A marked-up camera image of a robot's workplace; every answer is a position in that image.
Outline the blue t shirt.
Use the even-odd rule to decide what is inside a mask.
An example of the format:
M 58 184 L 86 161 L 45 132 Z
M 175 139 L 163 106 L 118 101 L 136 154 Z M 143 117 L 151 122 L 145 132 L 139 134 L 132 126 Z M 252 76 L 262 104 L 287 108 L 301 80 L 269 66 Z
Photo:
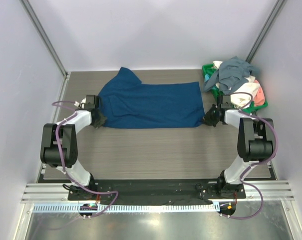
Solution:
M 198 82 L 146 84 L 125 67 L 98 96 L 108 128 L 195 128 L 205 115 Z

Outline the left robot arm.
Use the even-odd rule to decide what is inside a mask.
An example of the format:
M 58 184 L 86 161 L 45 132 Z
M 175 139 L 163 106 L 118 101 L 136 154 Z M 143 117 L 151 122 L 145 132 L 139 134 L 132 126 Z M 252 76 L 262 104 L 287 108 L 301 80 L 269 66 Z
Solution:
M 106 117 L 97 109 L 76 110 L 57 123 L 43 126 L 41 162 L 62 172 L 86 200 L 96 196 L 97 187 L 93 175 L 78 159 L 77 134 L 88 126 L 97 129 L 105 122 Z

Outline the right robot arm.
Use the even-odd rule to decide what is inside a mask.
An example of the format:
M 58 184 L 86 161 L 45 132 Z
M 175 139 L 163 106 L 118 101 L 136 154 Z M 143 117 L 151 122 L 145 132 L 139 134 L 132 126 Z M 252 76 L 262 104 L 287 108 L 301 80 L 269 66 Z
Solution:
M 244 179 L 256 166 L 266 164 L 276 155 L 278 136 L 271 118 L 260 118 L 239 109 L 213 104 L 203 123 L 217 123 L 238 129 L 237 157 L 221 172 L 215 184 L 202 185 L 202 193 L 212 197 L 229 198 L 244 190 Z

